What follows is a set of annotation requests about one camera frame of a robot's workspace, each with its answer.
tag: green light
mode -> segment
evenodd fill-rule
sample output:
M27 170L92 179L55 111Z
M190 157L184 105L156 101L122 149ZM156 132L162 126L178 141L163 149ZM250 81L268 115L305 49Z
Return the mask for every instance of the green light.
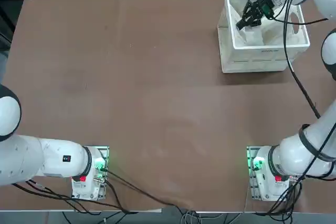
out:
M261 170L265 159L263 157L255 157L253 160L254 170Z

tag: styrofoam box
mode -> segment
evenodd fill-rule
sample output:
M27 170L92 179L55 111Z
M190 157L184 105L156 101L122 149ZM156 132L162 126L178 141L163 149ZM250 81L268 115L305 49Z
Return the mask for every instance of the styrofoam box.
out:
M237 43L236 38L239 31L233 19L233 12L235 10L241 15L247 1L248 0L225 0L225 6L217 27L222 72L268 72L285 70L288 64L282 40L275 45L265 45L265 40L262 44L260 43L260 46L245 46ZM291 6L291 12L296 14L300 23L305 22L300 6ZM277 34L282 37L283 30L278 29ZM310 46L306 26L299 26L299 31L296 34L287 37L286 44L288 58L293 62Z

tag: black cable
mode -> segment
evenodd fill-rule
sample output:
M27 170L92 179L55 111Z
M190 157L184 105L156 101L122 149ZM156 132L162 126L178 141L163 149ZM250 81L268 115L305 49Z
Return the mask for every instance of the black cable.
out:
M278 20L278 19L275 19L275 18L271 18L271 20L274 20L274 21L277 21L277 22L281 22L281 23L285 23L285 21L283 20ZM323 22L323 21L327 21L328 19L327 18L322 18L322 19L318 19L318 20L315 20L315 21L311 21L311 22L306 22L306 23L294 23L294 22L288 22L286 21L287 24L291 24L291 25L311 25L311 24L315 24L315 23L319 23L319 22Z
M149 197L149 198L151 198L151 199L153 199L153 200L155 200L155 201L157 201L157 202L159 202L159 203L161 203L161 204L164 204L164 205L167 205L167 206L173 206L173 207L176 207L176 208L179 210L179 212L182 214L182 211L180 210L180 208L179 208L177 205L175 205L175 204L173 204L173 203L170 203L170 202L166 202L166 201L160 200L160 199L158 199L158 198L156 198L156 197L150 195L149 193L145 192L144 190L139 189L138 187L136 187L136 186L133 185L132 183L126 181L126 180L123 179L122 177L118 176L117 174L115 174L115 173L113 173L113 172L111 172L111 171L109 171L109 170L107 170L107 169L105 169L105 168L102 168L102 169L100 169L100 170L103 171L103 172L107 172L107 173L111 174L112 176L118 178L119 180L121 180L121 181L123 181L124 183L128 184L129 186L131 186L131 187L133 188L133 190L135 190L135 191L137 191L137 192L139 192L139 193L142 193L143 195L145 195L145 196L147 196L147 197Z
M327 178L334 171L334 168L335 168L335 161L331 163L330 170L326 174L319 176L319 177L307 175L307 178L315 178L315 179L324 180L324 181L335 181L336 178L332 178L332 179Z
M228 216L229 214L226 214L226 216L225 216L225 218L224 218L224 222L223 222L223 224L226 224L225 222L226 222L226 219L227 219L227 216Z
M306 98L306 100L308 101L311 109L313 110L315 116L317 118L320 118L321 115L320 113L318 112L318 110L316 109L314 103L311 101L307 91L305 90L304 86L302 85L301 81L299 80L299 78L297 77L297 75L295 74L292 66L291 66L291 63L289 61L289 58L288 58L288 54L287 54L287 47L286 47L286 44L287 44L287 41L286 41L286 37L287 37L287 27L288 27L288 18L289 18L289 11L290 11L290 6L292 4L293 0L289 0L287 1L287 6L286 6L286 12L285 12L285 18L284 18L284 31L283 31L283 43L284 43L284 51L285 51L285 56L286 56L286 61L287 61L287 64L288 64L288 67L289 67L289 70L292 74L292 76L294 77L295 79L295 82L297 83L297 85L299 86L300 90L302 91L304 97Z
M126 214L123 217L121 217L115 224L120 223L122 221L122 219L125 218L125 217L126 217Z
M5 39L8 43L12 44L12 41L10 39L8 39L5 35L3 35L2 33L0 33L0 37L2 37L3 39Z
M40 193L37 193L35 191L31 191L23 186L20 186L18 184L12 184L13 186L17 187L18 189L22 190L22 191L25 191L26 193L29 193L29 194L33 194L33 195L37 195L37 196L41 196L41 197L44 197L44 198L49 198L49 199L56 199L56 200L72 200L72 201L85 201L85 202L91 202L91 203L94 203L94 204L97 204L97 205L102 205L102 206L108 206L108 207L114 207L114 208L117 208L119 209L118 206L115 206L115 205L112 205L112 204L108 204L108 203L103 203L103 202L99 202L99 201L94 201L94 200L89 200L89 199L69 199L68 196L66 196L66 198L63 197L63 195L60 194L60 196L62 196L62 198L59 198L59 197L54 197L54 196L50 196L50 195L45 195L45 194L40 194Z
M242 215L242 214L237 214L235 217L233 217L232 218L232 220L231 221L229 221L227 224L231 224L231 223L233 223L240 215Z
M70 220L68 219L68 217L65 215L65 213L62 212L62 214L63 214L64 218L67 220L67 222L68 222L69 224L72 224L72 223L70 222Z
M46 190L42 190L42 189L39 189L37 188L36 186L32 185L30 182L34 183L35 185L37 185L37 183L33 180L29 180L29 181L26 181L26 184L28 184L30 187L32 187L33 189L41 192L41 193L47 193L47 194L52 194L54 196L57 196L59 198L62 198L62 197L67 197L68 199L64 199L64 201L70 205L75 211L81 213L81 214L90 214L90 215L100 215L101 212L99 213L93 213L93 212L90 212L88 211L81 203L77 202L77 199L73 199L73 198L70 198L66 195L62 195L62 194L57 194L56 192L52 191L50 188L48 187L44 187ZM71 200L71 201L74 201L75 203L77 203L78 205L81 206L81 208L84 210L84 212L80 211L78 208L76 208L74 205L72 205L71 203L68 202L68 200Z
M287 1L288 1L288 0L285 0L285 2L284 2L283 5L282 5L282 8L281 8L280 12L279 12L275 17L273 17L272 19L276 19L277 17L279 17L279 15L280 15L280 14L282 13L282 11L285 9Z
M117 191L116 191L116 189L114 188L114 186L113 186L110 182L108 182L107 180L106 180L105 182L106 182L106 184L111 188L111 190L112 190L112 192L113 192L113 194L114 194L114 197L115 197L115 201L117 202L119 209L120 209L124 214L127 214L127 215L130 215L130 214L137 214L137 212L134 212L134 213L133 213L133 212L130 212L130 211L126 210L125 208L123 208L123 207L121 206L120 200L119 200L118 195L117 195Z
M101 223L105 222L106 220L108 220L108 219L112 218L113 216L115 216L117 214L120 214L120 213L121 212L115 212L115 213L111 214L110 216L104 218L103 220L99 221L97 224L101 224Z

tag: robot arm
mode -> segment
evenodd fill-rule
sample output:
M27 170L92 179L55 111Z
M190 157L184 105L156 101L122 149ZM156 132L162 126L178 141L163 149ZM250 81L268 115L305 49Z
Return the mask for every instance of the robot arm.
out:
M18 97L0 84L0 186L34 176L71 177L73 195L91 200L102 198L104 174L97 167L107 168L107 161L97 148L16 135L20 120Z
M304 0L294 0L300 4ZM265 9L272 9L284 4L284 0L262 0L254 3L255 10L267 17ZM328 19L336 20L336 5L334 0L314 0L319 12ZM246 20L255 19L247 15L237 24L237 28L249 25ZM336 80L336 29L330 32L323 42L321 49L323 63ZM319 154L318 150L326 140L327 135L336 122L336 101L334 101L324 115L313 125L304 125L294 136L283 139L277 146L263 146L255 158L255 174L261 194L261 199L276 201L289 187L289 176L302 175L315 156L318 158L311 166L307 175L319 177L328 174L329 178L336 177L336 132L333 132L326 146Z

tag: brown table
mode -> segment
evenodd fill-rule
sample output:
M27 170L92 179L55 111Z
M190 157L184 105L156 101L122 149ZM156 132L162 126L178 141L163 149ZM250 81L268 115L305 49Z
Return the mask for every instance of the brown table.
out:
M290 72L222 74L216 25L224 0L25 0L4 84L20 98L18 132L109 145L110 168L166 201L243 211L246 146L277 144L314 122ZM312 1L305 19L321 16ZM320 48L330 22L309 27L294 64L317 108L336 97ZM69 179L43 178L70 193ZM129 209L162 205L118 185ZM296 211L335 213L336 185L305 181ZM0 189L0 209L68 209ZM114 203L108 193L106 202ZM253 201L246 211L267 210ZM90 204L89 208L106 210Z

